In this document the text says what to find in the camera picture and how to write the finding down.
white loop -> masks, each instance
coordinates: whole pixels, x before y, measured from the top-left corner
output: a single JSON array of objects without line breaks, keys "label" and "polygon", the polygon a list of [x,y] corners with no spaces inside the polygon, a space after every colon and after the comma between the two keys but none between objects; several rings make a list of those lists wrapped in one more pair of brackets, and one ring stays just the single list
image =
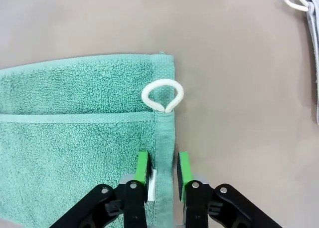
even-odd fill
[{"label": "white loop", "polygon": [[294,8],[294,9],[304,11],[304,12],[309,11],[309,3],[306,0],[299,0],[304,6],[295,4],[293,2],[290,2],[289,0],[284,0],[284,1],[288,6]]},{"label": "white loop", "polygon": [[[167,105],[166,108],[164,108],[161,104],[150,100],[149,98],[150,92],[152,92],[155,88],[162,87],[162,86],[172,86],[177,91],[176,97]],[[165,112],[165,113],[171,112],[174,109],[174,107],[176,107],[181,102],[183,97],[184,97],[183,87],[178,82],[171,79],[159,79],[154,82],[151,82],[142,91],[142,100],[143,102],[145,102],[146,105],[148,105],[153,110],[156,110],[159,112]]]}]

towel band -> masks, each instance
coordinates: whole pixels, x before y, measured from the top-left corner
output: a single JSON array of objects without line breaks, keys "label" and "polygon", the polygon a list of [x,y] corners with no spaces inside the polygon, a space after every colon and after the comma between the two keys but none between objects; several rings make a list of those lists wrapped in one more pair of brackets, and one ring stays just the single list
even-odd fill
[{"label": "towel band", "polygon": [[[172,86],[177,91],[176,97],[167,105],[166,108],[164,108],[163,105],[150,100],[150,98],[149,98],[150,92],[152,92],[155,88],[162,87],[162,86]],[[152,108],[153,110],[159,111],[159,112],[164,112],[164,113],[171,112],[174,109],[174,107],[176,107],[181,102],[183,97],[184,97],[183,87],[178,82],[171,80],[171,79],[159,79],[159,80],[156,80],[154,82],[151,82],[142,91],[143,102],[146,105],[148,105],[150,108]]]},{"label": "towel band", "polygon": [[297,9],[297,10],[300,10],[300,11],[304,11],[304,12],[308,12],[309,11],[309,3],[306,1],[306,0],[299,0],[304,6],[302,5],[298,5],[298,4],[295,4],[289,0],[284,0],[285,3],[294,8],[294,9]]}]

gray cloth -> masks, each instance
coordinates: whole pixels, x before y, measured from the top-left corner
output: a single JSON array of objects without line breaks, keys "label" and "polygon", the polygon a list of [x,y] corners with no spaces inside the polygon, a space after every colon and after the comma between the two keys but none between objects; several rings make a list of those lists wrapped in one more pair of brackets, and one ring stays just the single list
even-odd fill
[{"label": "gray cloth", "polygon": [[319,21],[319,0],[307,0],[309,3],[309,11],[307,12],[308,25],[312,37],[316,62],[316,76],[317,76],[317,123],[319,124],[319,41],[318,41],[318,21]]}]

green towel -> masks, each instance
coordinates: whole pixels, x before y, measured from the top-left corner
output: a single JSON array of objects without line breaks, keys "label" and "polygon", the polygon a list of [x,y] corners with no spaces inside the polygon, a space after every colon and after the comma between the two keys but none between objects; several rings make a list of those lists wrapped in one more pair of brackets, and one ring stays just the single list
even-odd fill
[{"label": "green towel", "polygon": [[[174,113],[152,111],[143,88],[174,79],[173,57],[103,55],[0,70],[0,217],[47,228],[97,184],[134,173],[138,151],[158,171],[148,225],[172,227]],[[151,99],[174,96],[158,88]],[[107,227],[123,227],[123,218]]]}]

screw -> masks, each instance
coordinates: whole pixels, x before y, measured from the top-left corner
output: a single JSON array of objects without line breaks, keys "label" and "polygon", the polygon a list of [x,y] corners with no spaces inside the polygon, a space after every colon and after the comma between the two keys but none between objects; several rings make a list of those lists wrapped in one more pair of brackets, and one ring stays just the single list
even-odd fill
[{"label": "screw", "polygon": [[193,188],[198,188],[198,187],[199,187],[199,183],[198,183],[198,182],[193,182],[193,183],[191,184],[191,186],[192,186]]},{"label": "screw", "polygon": [[227,192],[227,189],[226,189],[225,187],[222,187],[222,188],[220,189],[220,192],[221,192],[221,193],[226,193],[226,192]]},{"label": "screw", "polygon": [[130,184],[130,188],[135,189],[138,185],[135,182],[132,182]]},{"label": "screw", "polygon": [[108,191],[109,191],[109,189],[107,189],[107,188],[103,188],[103,189],[101,190],[102,194],[106,194]]}]

